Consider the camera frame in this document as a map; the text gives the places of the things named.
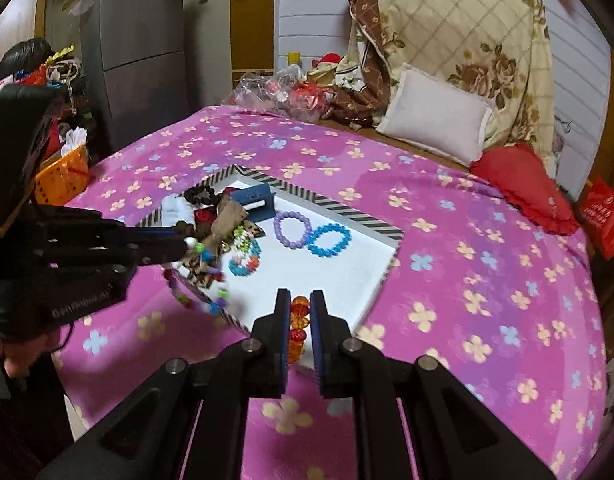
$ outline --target orange basket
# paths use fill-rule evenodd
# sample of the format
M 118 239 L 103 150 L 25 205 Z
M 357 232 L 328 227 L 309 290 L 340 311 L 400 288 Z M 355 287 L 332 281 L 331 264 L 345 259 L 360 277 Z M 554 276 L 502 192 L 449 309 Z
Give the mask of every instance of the orange basket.
M 39 204 L 65 205 L 89 184 L 89 153 L 83 144 L 59 158 L 36 175 L 36 200 Z

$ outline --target red cushion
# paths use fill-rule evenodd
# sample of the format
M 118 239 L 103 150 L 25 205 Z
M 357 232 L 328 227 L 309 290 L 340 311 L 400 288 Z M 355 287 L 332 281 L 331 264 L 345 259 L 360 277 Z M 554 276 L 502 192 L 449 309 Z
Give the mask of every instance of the red cushion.
M 569 202 L 527 144 L 487 150 L 469 169 L 497 187 L 507 202 L 545 232 L 570 235 L 578 229 Z

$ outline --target purple beaded bracelet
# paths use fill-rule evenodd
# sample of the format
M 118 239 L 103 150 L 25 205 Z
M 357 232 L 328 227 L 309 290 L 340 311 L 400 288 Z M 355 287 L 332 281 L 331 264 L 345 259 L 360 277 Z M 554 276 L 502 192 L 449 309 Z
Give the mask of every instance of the purple beaded bracelet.
M 290 242 L 287 238 L 282 234 L 282 230 L 280 229 L 280 222 L 285 218 L 295 218 L 296 220 L 300 220 L 305 225 L 305 232 L 297 242 Z M 311 233 L 311 222 L 309 219 L 298 212 L 295 211 L 282 211 L 276 213 L 276 218 L 274 218 L 274 231 L 276 232 L 276 238 L 278 241 L 284 245 L 285 247 L 289 247 L 290 249 L 299 249 L 305 245 L 307 242 L 307 238 Z

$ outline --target tray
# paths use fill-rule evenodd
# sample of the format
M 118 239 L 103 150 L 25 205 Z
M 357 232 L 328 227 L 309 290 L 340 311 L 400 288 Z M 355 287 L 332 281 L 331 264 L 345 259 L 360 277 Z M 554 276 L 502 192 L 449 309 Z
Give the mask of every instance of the tray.
M 229 289 L 229 304 L 222 315 L 229 323 L 248 335 L 258 317 L 273 312 L 277 289 L 287 288 L 292 297 L 309 297 L 312 290 L 321 289 L 330 314 L 345 319 L 352 332 L 360 326 L 391 268 L 403 237 L 400 229 L 303 187 L 238 165 L 212 174 L 202 183 L 212 186 L 216 193 L 228 186 L 245 188 L 266 183 L 275 193 L 276 211 L 300 212 L 309 218 L 314 229 L 337 222 L 352 232 L 351 243 L 344 251 L 331 258 L 319 258 L 306 247 L 299 250 L 284 247 L 274 234 L 273 219 L 258 222 L 266 233 L 265 237 L 257 238 L 261 248 L 258 270 L 236 277 L 228 269 L 230 254 L 222 257 Z M 160 218 L 159 208 L 138 225 L 157 226 Z M 282 232 L 289 240 L 298 239 L 303 231 L 298 221 L 290 219 L 282 223 Z M 330 247 L 339 239 L 340 234 L 326 234 L 320 238 L 319 245 Z M 184 278 L 180 280 L 191 293 L 198 291 Z M 215 298 L 219 285 L 213 283 L 211 288 L 202 291 Z M 307 334 L 300 364 L 313 368 L 309 330 Z

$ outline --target hand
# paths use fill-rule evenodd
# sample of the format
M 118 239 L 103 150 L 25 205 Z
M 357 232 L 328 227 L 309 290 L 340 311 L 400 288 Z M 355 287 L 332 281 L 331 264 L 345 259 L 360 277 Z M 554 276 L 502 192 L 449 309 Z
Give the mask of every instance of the hand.
M 12 378 L 26 375 L 40 354 L 56 348 L 59 341 L 60 330 L 43 334 L 25 343 L 3 343 L 0 339 L 0 356 L 5 356 L 5 372 Z

